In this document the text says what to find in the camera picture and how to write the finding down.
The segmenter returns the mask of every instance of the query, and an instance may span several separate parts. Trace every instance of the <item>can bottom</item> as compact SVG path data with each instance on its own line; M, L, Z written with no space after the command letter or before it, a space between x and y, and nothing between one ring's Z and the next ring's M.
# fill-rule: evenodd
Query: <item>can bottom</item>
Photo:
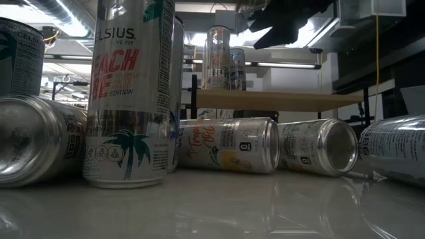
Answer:
M161 183L163 178L148 181L88 181L94 187L102 189L136 189Z

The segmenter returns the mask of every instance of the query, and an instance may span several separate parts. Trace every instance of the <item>can lid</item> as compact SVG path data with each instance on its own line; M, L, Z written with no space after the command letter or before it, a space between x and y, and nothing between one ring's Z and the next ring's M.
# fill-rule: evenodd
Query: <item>can lid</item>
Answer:
M15 21L15 20L12 20L12 19L8 19L8 18L5 18L5 17L0 17L0 21L10 21L12 23L16 23L16 24L22 25L24 27L28 27L29 29L33 30L34 32L40 34L42 38L44 38L44 35L39 30L37 30L34 27L32 27L30 25L27 25L25 23L22 23L22 22L19 22L19 21Z
M49 123L54 116L38 101L42 102L32 96L0 98L0 187L35 181L55 160L59 132Z
M264 156L268 173L276 170L279 163L279 129L277 123L271 118L267 118L266 132L264 139Z
M324 167L348 173L357 161L357 137L353 128L340 119L329 119L320 128L318 149Z

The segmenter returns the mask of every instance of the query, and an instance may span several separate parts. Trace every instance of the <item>celsius energy drink can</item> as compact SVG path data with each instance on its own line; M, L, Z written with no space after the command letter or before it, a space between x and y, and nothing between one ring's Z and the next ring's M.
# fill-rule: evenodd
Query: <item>celsius energy drink can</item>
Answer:
M135 188L167 174L174 1L98 2L84 177Z
M230 89L230 30L213 26L207 34L207 81L205 90Z
M360 156L377 173L425 187L425 115L373 123L360 136Z
M180 18L174 19L173 50L171 52L170 78L170 142L168 150L168 172L177 167L177 153L179 150L179 125L181 105L181 81L183 78L183 48L185 29Z
M278 127L270 118L181 120L180 135L181 166L245 173L278 166Z
M280 168L338 177L357 160L357 138L348 123L320 119L278 124Z
M44 48L39 31L0 17L0 96L40 94Z
M230 50L230 89L246 91L245 52L240 48Z
M0 187L21 187L81 173L83 109L10 94L0 97Z

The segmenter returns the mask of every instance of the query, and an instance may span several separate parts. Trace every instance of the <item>yellow label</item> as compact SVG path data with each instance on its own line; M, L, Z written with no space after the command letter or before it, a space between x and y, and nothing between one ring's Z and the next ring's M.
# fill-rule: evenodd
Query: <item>yellow label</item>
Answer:
M236 152L223 151L222 165L224 169L231 171L251 171L252 165L249 161L239 159Z

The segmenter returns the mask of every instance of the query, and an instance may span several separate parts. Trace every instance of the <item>ceiling light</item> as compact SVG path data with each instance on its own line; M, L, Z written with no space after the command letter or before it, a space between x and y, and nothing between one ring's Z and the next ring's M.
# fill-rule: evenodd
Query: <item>ceiling light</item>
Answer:
M183 64L202 64L202 60L184 59ZM292 64L292 63L271 63L271 62L245 62L245 66L272 67L272 68L298 68L316 69L314 64Z
M268 63L259 62L258 66L274 67L274 68L301 68L301 69L314 69L316 66L312 64L290 64L290 63Z
M313 40L311 40L307 46L312 47L318 40L320 40L327 32L329 32L337 23L339 18L334 19L323 31L321 31Z

